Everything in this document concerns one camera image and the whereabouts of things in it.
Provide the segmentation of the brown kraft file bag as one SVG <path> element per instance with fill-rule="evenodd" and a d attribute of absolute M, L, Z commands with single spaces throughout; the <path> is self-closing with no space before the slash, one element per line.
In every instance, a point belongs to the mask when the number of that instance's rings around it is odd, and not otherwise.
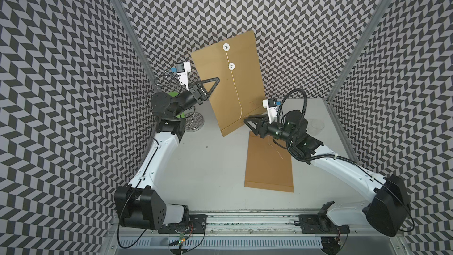
<path fill-rule="evenodd" d="M 290 154 L 274 144 L 271 137 L 262 139 L 250 132 L 244 186 L 294 192 Z"/>

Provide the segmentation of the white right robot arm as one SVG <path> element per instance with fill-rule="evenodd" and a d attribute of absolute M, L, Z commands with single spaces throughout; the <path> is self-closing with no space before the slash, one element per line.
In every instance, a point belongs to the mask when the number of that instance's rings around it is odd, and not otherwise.
<path fill-rule="evenodd" d="M 283 124 L 270 121 L 267 115 L 252 115 L 244 119 L 251 132 L 261 138 L 273 137 L 285 142 L 285 148 L 299 162 L 330 173 L 352 187 L 365 200 L 338 204 L 330 201 L 317 214 L 322 232 L 347 225 L 365 225 L 377 232 L 395 237 L 411 217 L 410 200 L 403 179 L 396 175 L 384 177 L 360 166 L 357 162 L 332 151 L 308 134 L 308 121 L 302 112 L 286 114 Z"/>

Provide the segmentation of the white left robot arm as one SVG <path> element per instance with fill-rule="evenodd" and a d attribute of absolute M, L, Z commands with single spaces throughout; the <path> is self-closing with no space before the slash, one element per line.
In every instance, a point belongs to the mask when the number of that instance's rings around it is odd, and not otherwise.
<path fill-rule="evenodd" d="M 185 230 L 189 226 L 189 208 L 168 204 L 158 194 L 159 171 L 171 159 L 185 133 L 183 112 L 207 101 L 219 83 L 215 77 L 197 81 L 175 97 L 166 92 L 152 96 L 157 121 L 154 143 L 130 182 L 114 193 L 120 226 L 144 230 L 159 230 L 165 225 Z"/>

